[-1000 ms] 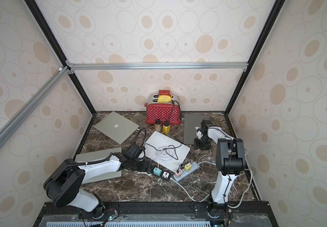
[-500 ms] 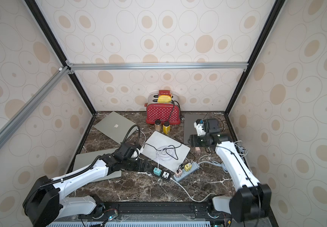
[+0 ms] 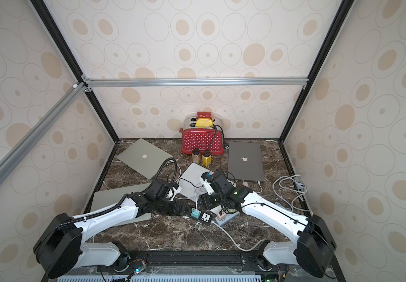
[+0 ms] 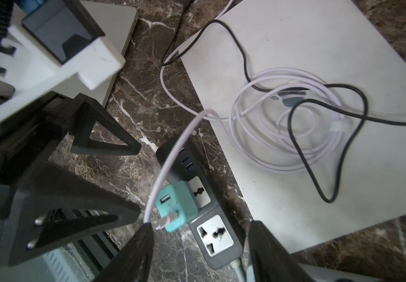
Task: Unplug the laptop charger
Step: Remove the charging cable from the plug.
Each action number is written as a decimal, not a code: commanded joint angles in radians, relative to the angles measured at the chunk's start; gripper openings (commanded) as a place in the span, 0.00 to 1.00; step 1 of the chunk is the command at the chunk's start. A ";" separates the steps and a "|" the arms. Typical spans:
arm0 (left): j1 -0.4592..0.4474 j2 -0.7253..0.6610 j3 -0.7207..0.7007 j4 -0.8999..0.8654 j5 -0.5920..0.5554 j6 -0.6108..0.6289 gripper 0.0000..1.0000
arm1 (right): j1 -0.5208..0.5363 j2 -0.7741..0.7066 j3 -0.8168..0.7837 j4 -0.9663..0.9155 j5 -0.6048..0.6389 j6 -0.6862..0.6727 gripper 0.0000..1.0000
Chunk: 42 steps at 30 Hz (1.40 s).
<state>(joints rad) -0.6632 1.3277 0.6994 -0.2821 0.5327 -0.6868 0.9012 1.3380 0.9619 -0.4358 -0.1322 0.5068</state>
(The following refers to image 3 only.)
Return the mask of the pink plug adapter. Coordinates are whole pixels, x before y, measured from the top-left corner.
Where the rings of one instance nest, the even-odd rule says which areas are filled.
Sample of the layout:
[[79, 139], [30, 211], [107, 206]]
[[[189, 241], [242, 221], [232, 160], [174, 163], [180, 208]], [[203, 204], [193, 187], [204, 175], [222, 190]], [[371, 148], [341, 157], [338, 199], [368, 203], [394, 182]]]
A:
[[227, 214], [222, 210], [217, 215], [219, 220], [223, 220], [226, 216], [227, 216]]

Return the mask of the black power strip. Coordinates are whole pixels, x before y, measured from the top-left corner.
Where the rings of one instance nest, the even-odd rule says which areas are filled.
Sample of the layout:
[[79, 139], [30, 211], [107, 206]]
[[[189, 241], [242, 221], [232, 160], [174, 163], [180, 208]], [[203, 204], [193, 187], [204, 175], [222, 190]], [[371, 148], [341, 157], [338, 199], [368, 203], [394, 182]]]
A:
[[213, 216], [212, 216], [212, 214], [211, 213], [209, 213], [209, 212], [206, 212], [206, 211], [201, 211], [201, 217], [198, 219], [198, 220], [196, 220], [196, 219], [194, 219], [194, 218], [192, 218], [192, 219], [194, 219], [194, 220], [196, 220], [197, 222], [200, 222], [200, 223], [202, 223], [202, 224], [206, 224], [206, 225], [209, 225], [209, 224], [211, 224], [211, 222], [213, 221]]

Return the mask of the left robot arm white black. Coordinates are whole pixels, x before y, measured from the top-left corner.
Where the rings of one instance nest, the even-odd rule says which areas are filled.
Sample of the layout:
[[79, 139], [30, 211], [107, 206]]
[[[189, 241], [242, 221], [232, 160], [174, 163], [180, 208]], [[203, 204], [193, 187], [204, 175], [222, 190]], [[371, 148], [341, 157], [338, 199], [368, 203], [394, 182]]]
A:
[[154, 180], [141, 192], [124, 194], [118, 202], [78, 216], [62, 213], [52, 219], [34, 245], [36, 261], [45, 271], [44, 280], [59, 278], [75, 267], [116, 266], [124, 249], [115, 243], [86, 244], [101, 231], [146, 213], [189, 216], [191, 206], [175, 199], [178, 185]]

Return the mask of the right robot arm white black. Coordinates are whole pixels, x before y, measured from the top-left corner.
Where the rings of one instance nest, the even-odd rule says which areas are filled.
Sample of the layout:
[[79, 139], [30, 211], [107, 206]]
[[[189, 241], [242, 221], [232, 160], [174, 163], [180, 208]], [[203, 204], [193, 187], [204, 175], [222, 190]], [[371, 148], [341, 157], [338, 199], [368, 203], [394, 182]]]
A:
[[288, 211], [246, 186], [234, 186], [222, 172], [203, 173], [201, 183], [222, 208], [235, 209], [261, 220], [290, 240], [267, 243], [262, 254], [267, 263], [297, 264], [314, 277], [325, 277], [337, 245], [321, 217], [305, 217]]

